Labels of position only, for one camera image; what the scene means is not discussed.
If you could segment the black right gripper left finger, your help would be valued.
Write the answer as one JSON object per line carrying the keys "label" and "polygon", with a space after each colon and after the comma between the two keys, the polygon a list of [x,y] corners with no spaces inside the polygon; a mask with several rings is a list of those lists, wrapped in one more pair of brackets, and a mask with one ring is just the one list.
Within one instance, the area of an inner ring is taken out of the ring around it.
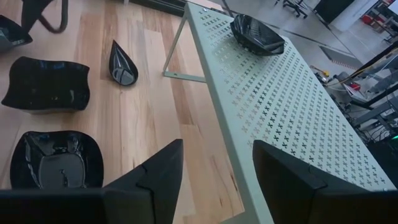
{"label": "black right gripper left finger", "polygon": [[175,139],[108,184],[108,224],[172,224],[183,174],[183,140]]}

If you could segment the black teardrop plate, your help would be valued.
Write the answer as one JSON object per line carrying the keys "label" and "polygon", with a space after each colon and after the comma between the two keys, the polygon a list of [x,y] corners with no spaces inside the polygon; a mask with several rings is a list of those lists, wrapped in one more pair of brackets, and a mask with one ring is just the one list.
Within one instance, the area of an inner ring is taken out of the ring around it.
{"label": "black teardrop plate", "polygon": [[111,46],[108,68],[113,80],[122,86],[135,84],[139,77],[136,65],[115,40]]}

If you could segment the black equipment rack frame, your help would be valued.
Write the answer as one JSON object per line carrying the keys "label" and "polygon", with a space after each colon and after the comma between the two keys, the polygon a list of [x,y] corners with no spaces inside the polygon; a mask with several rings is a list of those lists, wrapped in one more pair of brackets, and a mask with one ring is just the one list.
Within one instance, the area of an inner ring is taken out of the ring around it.
{"label": "black equipment rack frame", "polygon": [[[376,55],[370,61],[365,63],[362,67],[357,69],[357,71],[355,71],[353,73],[353,75],[359,75],[361,72],[365,71],[367,68],[370,68],[373,65],[381,62],[382,60],[384,60],[387,57],[387,55],[389,55],[390,53],[393,53],[393,51],[395,51],[395,50],[398,50],[398,40],[393,42],[388,48],[383,50],[381,53]],[[387,96],[388,94],[392,93],[393,91],[395,91],[397,89],[398,89],[398,84],[396,84],[393,87],[386,88],[385,90],[381,91],[380,93],[375,93],[375,94],[371,95],[370,99],[368,99],[368,100],[364,100],[364,101],[352,100],[352,104],[362,107],[367,110],[373,110],[371,105],[373,105],[375,102],[383,99],[385,96]],[[393,127],[384,118],[382,119],[381,122],[379,122],[379,124],[381,125],[382,128],[386,128],[388,131],[392,131],[394,133]]]}

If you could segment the black square wavy plate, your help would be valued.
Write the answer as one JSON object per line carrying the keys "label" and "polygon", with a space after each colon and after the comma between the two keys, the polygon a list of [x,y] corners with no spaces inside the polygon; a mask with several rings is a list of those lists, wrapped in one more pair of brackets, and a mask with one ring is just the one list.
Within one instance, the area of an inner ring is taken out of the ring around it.
{"label": "black square wavy plate", "polygon": [[99,145],[79,131],[28,131],[11,159],[13,189],[98,188],[103,179]]}
{"label": "black square wavy plate", "polygon": [[32,37],[19,24],[0,15],[0,53],[32,42]]}

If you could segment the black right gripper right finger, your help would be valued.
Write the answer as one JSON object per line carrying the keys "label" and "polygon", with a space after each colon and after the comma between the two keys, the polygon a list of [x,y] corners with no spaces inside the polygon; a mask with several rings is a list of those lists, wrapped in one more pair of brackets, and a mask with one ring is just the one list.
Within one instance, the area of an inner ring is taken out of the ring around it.
{"label": "black right gripper right finger", "polygon": [[316,192],[340,181],[261,140],[254,141],[252,159],[275,224],[309,224]]}

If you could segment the red box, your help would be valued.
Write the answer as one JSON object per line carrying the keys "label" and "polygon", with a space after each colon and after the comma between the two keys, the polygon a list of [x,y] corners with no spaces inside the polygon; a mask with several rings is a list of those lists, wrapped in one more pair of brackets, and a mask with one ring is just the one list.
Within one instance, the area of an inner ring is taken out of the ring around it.
{"label": "red box", "polygon": [[369,25],[369,26],[371,26],[371,25],[373,25],[375,22],[377,22],[377,20],[376,20],[375,18],[373,18],[372,16],[367,15],[367,14],[365,14],[365,15],[363,15],[363,16],[361,17],[361,21],[362,21],[364,24]]}

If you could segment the black office chair base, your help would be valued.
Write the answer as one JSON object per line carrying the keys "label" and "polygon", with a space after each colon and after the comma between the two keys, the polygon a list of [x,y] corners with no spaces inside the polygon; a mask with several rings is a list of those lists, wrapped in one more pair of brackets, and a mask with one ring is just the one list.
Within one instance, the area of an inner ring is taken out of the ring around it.
{"label": "black office chair base", "polygon": [[275,0],[274,6],[280,2],[282,3],[282,7],[289,7],[293,9],[296,12],[296,17],[303,16],[304,19],[308,17],[307,13],[305,12],[308,7],[303,3],[304,0]]}

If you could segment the black floor cabinet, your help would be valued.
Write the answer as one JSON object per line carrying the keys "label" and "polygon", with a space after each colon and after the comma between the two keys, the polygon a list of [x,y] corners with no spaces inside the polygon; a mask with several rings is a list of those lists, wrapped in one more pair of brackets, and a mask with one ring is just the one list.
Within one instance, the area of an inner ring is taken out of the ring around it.
{"label": "black floor cabinet", "polygon": [[329,24],[353,2],[354,0],[320,0],[314,11],[324,23]]}

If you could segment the black square cup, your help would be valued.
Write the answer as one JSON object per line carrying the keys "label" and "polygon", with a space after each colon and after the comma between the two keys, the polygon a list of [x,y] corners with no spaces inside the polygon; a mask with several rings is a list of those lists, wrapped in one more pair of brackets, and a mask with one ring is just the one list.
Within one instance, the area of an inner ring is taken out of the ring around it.
{"label": "black square cup", "polygon": [[30,113],[85,110],[90,100],[89,71],[76,62],[19,57],[10,67],[1,104]]}

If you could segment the black aluminium table frame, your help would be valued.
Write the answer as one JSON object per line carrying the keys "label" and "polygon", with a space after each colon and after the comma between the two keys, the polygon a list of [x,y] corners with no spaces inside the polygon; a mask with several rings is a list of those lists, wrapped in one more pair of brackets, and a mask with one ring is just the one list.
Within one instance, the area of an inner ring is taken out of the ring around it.
{"label": "black aluminium table frame", "polygon": [[134,4],[182,17],[187,0],[128,0]]}

